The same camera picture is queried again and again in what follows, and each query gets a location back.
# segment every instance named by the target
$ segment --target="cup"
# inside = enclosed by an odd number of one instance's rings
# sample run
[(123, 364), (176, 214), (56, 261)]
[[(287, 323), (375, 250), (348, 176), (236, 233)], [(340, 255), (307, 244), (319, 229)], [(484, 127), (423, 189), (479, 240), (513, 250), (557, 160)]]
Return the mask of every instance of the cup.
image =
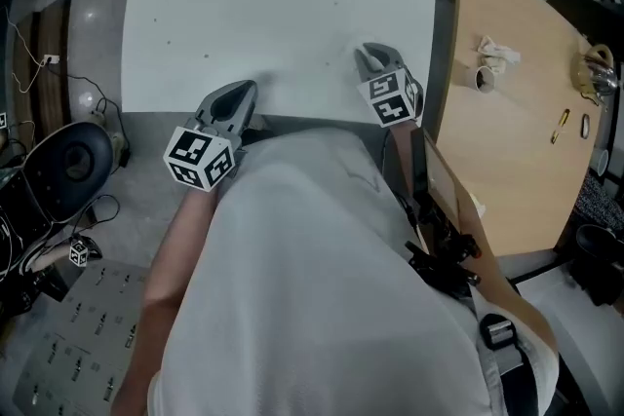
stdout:
[(468, 68), (466, 70), (466, 86), (482, 94), (492, 92), (494, 90), (495, 81), (496, 75), (494, 75), (492, 70), (487, 66)]
[(595, 147), (592, 152), (592, 158), (589, 161), (589, 168), (598, 174), (598, 177), (602, 177), (606, 172), (608, 166), (608, 151)]

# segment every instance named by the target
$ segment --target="black chair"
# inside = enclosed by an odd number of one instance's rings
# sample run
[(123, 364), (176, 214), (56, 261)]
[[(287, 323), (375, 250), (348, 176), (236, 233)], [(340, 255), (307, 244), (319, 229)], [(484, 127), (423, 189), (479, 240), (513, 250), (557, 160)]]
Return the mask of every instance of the black chair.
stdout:
[(595, 0), (548, 0), (560, 15), (587, 37), (589, 43), (607, 44), (624, 61), (624, 7)]
[(6, 276), (8, 262), (14, 267), (29, 259), (78, 215), (112, 166), (106, 131), (80, 122), (49, 135), (22, 168), (0, 180), (0, 276)]

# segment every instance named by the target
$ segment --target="black cushion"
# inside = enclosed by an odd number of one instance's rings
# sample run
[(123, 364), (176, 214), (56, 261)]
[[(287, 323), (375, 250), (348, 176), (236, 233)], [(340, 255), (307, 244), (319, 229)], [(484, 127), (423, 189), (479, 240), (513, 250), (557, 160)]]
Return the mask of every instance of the black cushion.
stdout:
[(23, 173), (42, 210), (55, 222), (64, 222), (101, 189), (112, 165), (106, 131), (80, 122), (56, 131), (33, 149)]

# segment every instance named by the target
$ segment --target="white table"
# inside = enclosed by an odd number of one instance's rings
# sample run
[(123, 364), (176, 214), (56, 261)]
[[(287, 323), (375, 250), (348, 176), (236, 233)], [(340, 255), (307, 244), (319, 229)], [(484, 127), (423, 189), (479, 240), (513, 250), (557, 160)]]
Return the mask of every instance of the white table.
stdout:
[(426, 90), (435, 0), (128, 0), (124, 111), (195, 111), (208, 93), (260, 84), (262, 114), (373, 123), (353, 51), (398, 49)]

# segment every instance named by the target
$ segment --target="floor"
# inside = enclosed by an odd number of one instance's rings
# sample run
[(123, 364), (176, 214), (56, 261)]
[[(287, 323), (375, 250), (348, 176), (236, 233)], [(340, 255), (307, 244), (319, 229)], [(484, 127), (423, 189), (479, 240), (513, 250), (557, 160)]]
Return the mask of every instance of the floor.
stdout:
[[(11, 18), (19, 20), (55, 0), (14, 0)], [(68, 70), (72, 75), (88, 76), (98, 82), (107, 97), (117, 102), (121, 98), (121, 47), (126, 0), (72, 0), (69, 25)], [(436, 4), (436, 33), (429, 81), (429, 99), (439, 100), (446, 80), (446, 61), (449, 52), (449, 35), (452, 28), (453, 4), (438, 0)], [(13, 47), (12, 39), (7, 43)], [(74, 120), (84, 118), (89, 109), (82, 106), (83, 93), (98, 92), (88, 83), (70, 81), (71, 111)], [(436, 121), (435, 106), (425, 110), (425, 123)], [(124, 124), (132, 145), (133, 155), (126, 169), (119, 169), (108, 181), (103, 192), (115, 195), (121, 203), (119, 216), (94, 229), (91, 235), (107, 258), (136, 265), (148, 266), (160, 243), (169, 221), (184, 192), (184, 188), (171, 180), (161, 155), (175, 126), (181, 125), (187, 115), (182, 113), (124, 113)], [(118, 130), (113, 114), (107, 115), (108, 127)], [(274, 121), (278, 132), (287, 132), (310, 124), (288, 120)], [(380, 145), (379, 130), (359, 128), (371, 150)], [(102, 203), (96, 207), (99, 218), (104, 218), (113, 206)], [(500, 260), (509, 276), (523, 274), (550, 261), (550, 252), (538, 252), (522, 258), (507, 257)], [(37, 324), (49, 314), (51, 304), (44, 298), (35, 310), (19, 319), (18, 330), (0, 359), (0, 407), (2, 414), (20, 414), (10, 399), (25, 361), (28, 346), (38, 330)]]

